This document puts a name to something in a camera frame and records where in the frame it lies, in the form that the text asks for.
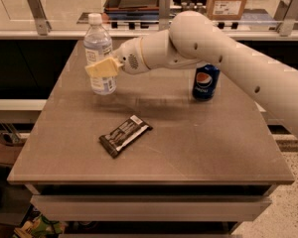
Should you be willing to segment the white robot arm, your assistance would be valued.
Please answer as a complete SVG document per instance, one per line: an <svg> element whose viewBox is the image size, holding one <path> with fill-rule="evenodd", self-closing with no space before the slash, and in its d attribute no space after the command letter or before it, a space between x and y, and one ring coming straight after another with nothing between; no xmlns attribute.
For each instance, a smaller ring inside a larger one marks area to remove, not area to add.
<svg viewBox="0 0 298 238"><path fill-rule="evenodd" d="M128 40L85 70L94 78L110 77L200 61L218 67L298 139L298 70L233 40L198 12L178 14L167 30Z"/></svg>

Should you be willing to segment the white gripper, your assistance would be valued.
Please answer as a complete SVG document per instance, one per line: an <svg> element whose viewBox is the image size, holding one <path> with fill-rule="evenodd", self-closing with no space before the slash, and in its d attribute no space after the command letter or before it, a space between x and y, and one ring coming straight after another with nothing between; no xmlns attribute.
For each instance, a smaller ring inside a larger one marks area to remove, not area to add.
<svg viewBox="0 0 298 238"><path fill-rule="evenodd" d="M142 38L127 40L114 51L117 58L106 58L87 65L85 70L92 77L111 77L117 76L119 70L129 74L140 74L150 70L142 55Z"/></svg>

